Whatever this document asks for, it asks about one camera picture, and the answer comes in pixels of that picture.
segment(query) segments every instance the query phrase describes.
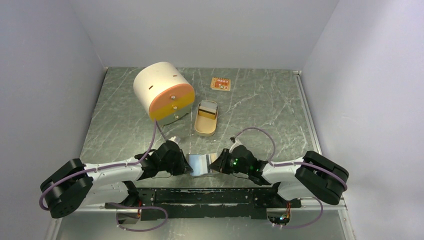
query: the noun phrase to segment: purple cable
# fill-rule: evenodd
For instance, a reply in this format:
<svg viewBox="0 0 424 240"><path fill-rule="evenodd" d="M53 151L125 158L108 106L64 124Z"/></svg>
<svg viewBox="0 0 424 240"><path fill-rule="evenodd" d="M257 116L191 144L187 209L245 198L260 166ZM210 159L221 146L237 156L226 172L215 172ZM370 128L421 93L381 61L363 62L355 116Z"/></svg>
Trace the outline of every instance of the purple cable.
<svg viewBox="0 0 424 240"><path fill-rule="evenodd" d="M255 129L255 130L258 130L258 131L260 131L260 132L264 133L265 135L267 135L267 136L268 136L268 138L271 140L271 143L272 143L272 154L271 154L271 156L269 156L269 157L268 157L268 163L269 163L269 165L271 165L271 166L273 166L273 167L274 167L274 164L271 162L271 159L273 159L274 155L276 154L276 143L274 142L273 137L272 137L272 136L271 136L271 135L270 135L267 131L263 130L262 128L255 127L255 126L246 127L245 129L243 129L243 130L241 130L240 132L238 132L238 133L234 136L234 138L237 138L238 136L240 136L242 133L244 133L246 130L249 130L249 129Z"/></svg>
<svg viewBox="0 0 424 240"><path fill-rule="evenodd" d="M165 136L164 132L162 131L161 127L159 126L158 121L156 121L156 127L157 129L159 129L159 133L160 135L162 135L163 139L165 140L165 142L168 140L167 137Z"/></svg>
<svg viewBox="0 0 424 240"><path fill-rule="evenodd" d="M147 148L147 151L140 158L140 160L138 160L137 162L130 162L130 163L127 164L128 166L133 166L133 165L137 165L137 164L141 163L141 161L143 161L146 158L147 154L149 154L150 149L152 149L153 143L155 141L156 123L157 123L157 121L155 120L154 122L155 122L155 125L154 125L154 128L153 128L153 136L151 137L151 142L150 142L150 145ZM121 166L125 166L125 165L126 165L125 163L115 163L115 164L110 164L110 165L98 167L97 170L104 170L104 169L109 169L109 168L116 168L116 167L121 167ZM84 170L81 170L81 171L77 171L77 172L75 172L75 173L73 173L73 174L71 174L69 176L66 176L66 177L60 179L59 181L55 182L53 185L49 186L45 191L42 192L42 194L41 194L41 196L40 196L40 198L38 200L38 204L39 204L40 208L43 209L43 210L46 210L46 211L49 210L48 207L44 206L43 199L46 197L46 195L53 188L59 186L60 184L62 184L63 182L65 182L65 181L67 181L67 180L69 180L71 178L74 178L74 177L79 176L81 174L91 173L91 172L95 172L95 171L96 171L96 168L89 168L89 169L84 169Z"/></svg>
<svg viewBox="0 0 424 240"><path fill-rule="evenodd" d="M125 230L125 231L139 232L139 233L140 232L152 231L152 230L155 230L155 229L158 229L158 228L162 227L167 222L167 220L168 220L168 213L162 207L158 207L158 206L124 206L124 205L117 204L117 203L112 203L112 202L110 202L109 204L112 205L112 206L115 206L115 207L123 208L123 209L141 209L141 210L143 210L143 209L156 209L156 210L161 210L165 214L165 220L163 220L163 222L161 222L157 226L154 226L154 227L151 227L151 228L148 228L148 229L131 229L131 228L123 227L119 223L118 214L116 214L116 218L115 219L116 219L117 227L120 228L120 229L122 229L122 230Z"/></svg>

